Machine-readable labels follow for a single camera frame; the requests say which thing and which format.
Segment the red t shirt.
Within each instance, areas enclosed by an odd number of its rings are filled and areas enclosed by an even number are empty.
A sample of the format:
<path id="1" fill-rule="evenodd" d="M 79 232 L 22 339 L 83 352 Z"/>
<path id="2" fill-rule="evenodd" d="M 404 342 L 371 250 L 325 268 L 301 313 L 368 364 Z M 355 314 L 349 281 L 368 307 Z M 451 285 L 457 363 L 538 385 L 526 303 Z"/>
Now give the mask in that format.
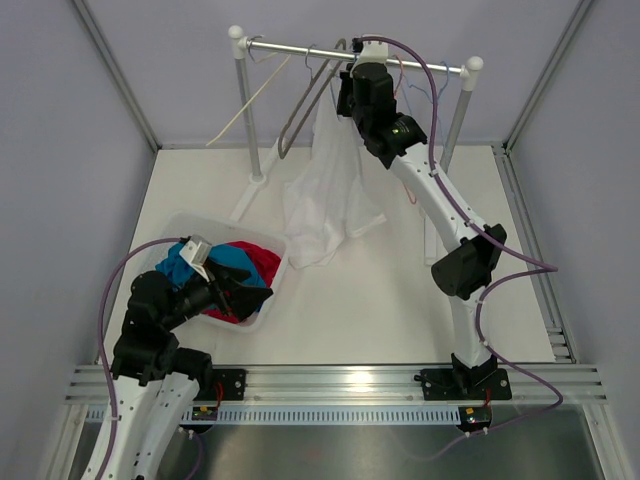
<path id="1" fill-rule="evenodd" d="M 281 257 L 274 252 L 246 241 L 214 246 L 209 257 L 217 263 L 251 272 L 245 285 L 270 287 L 280 266 Z"/>

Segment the blue t shirt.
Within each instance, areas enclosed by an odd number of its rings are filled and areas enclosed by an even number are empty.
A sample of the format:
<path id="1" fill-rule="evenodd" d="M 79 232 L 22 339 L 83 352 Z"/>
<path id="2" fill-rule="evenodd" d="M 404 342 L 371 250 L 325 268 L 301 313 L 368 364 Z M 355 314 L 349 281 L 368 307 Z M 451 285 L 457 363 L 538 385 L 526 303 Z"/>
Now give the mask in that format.
<path id="1" fill-rule="evenodd" d="M 184 288 L 199 275 L 179 255 L 182 245 L 172 245 L 166 257 L 155 265 L 155 270 L 167 277 L 174 290 Z M 246 241 L 235 241 L 213 246 L 209 258 L 221 265 L 246 270 L 250 277 L 243 285 L 270 288 L 281 258 L 274 252 Z"/>

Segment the white t shirt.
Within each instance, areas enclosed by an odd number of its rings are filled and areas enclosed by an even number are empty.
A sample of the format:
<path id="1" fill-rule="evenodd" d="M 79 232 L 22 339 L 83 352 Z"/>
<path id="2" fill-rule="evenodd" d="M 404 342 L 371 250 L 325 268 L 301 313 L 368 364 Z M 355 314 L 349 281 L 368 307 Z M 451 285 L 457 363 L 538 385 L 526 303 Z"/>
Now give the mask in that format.
<path id="1" fill-rule="evenodd" d="M 327 265 L 344 241 L 386 221 L 365 192 L 353 122 L 337 115 L 327 92 L 319 100 L 309 164 L 285 187 L 283 210 L 295 269 Z"/>

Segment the light blue red-shirt hanger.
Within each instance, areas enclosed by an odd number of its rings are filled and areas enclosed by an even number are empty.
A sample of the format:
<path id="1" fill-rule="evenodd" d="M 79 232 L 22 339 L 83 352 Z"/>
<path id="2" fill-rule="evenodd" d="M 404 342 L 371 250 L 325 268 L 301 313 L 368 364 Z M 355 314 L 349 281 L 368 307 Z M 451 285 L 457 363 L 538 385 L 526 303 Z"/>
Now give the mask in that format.
<path id="1" fill-rule="evenodd" d="M 449 65 L 449 63 L 446 60 L 441 60 L 439 62 L 439 64 L 441 66 L 444 67 L 445 69 L 445 80 L 444 83 L 439 86 L 436 85 L 436 93 L 437 93 L 437 99 L 440 100 L 444 91 L 447 89 L 448 84 L 450 82 L 451 79 L 451 67 Z M 412 96 L 409 94 L 410 90 L 413 90 L 415 92 L 419 92 L 420 95 L 430 104 L 433 104 L 433 95 L 431 92 L 431 87 L 430 87 L 430 83 L 428 80 L 426 80 L 425 84 L 422 85 L 420 82 L 416 82 L 410 73 L 408 73 L 406 71 L 406 69 L 404 67 L 402 67 L 400 69 L 401 72 L 401 77 L 402 80 L 400 81 L 400 86 L 399 86 L 399 91 L 400 91 L 400 95 L 402 100 L 405 103 L 405 106 L 407 108 L 407 111 L 409 114 L 413 115 L 414 111 L 413 111 L 413 103 L 411 102 L 412 100 Z"/>

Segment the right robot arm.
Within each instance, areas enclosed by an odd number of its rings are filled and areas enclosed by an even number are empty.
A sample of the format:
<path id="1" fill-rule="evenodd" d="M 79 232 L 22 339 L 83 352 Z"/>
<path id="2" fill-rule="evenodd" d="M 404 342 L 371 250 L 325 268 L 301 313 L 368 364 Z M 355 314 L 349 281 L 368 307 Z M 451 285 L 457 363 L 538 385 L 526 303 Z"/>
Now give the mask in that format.
<path id="1" fill-rule="evenodd" d="M 446 250 L 431 275 L 449 299 L 454 351 L 450 367 L 426 368 L 416 375 L 424 398 L 510 399 L 507 373 L 476 330 L 476 309 L 492 281 L 505 229 L 477 216 L 439 165 L 429 161 L 427 136 L 412 117 L 398 111 L 393 78 L 383 64 L 350 64 L 340 79 L 338 114 L 354 121 L 368 152 L 413 192 Z"/>

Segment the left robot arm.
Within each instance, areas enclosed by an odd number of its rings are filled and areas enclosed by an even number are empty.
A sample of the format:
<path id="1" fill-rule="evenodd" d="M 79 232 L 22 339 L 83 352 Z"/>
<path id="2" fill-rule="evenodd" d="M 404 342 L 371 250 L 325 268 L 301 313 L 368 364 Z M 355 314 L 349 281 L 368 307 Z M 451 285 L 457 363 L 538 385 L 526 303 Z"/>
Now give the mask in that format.
<path id="1" fill-rule="evenodd" d="M 273 291 L 249 286 L 245 270 L 206 261 L 176 289 L 161 272 L 131 284 L 120 337 L 106 368 L 109 402 L 86 479 L 153 479 L 174 431 L 196 400 L 218 408 L 244 398 L 246 372 L 216 368 L 210 354 L 180 346 L 173 331 L 215 305 L 239 320 Z"/>

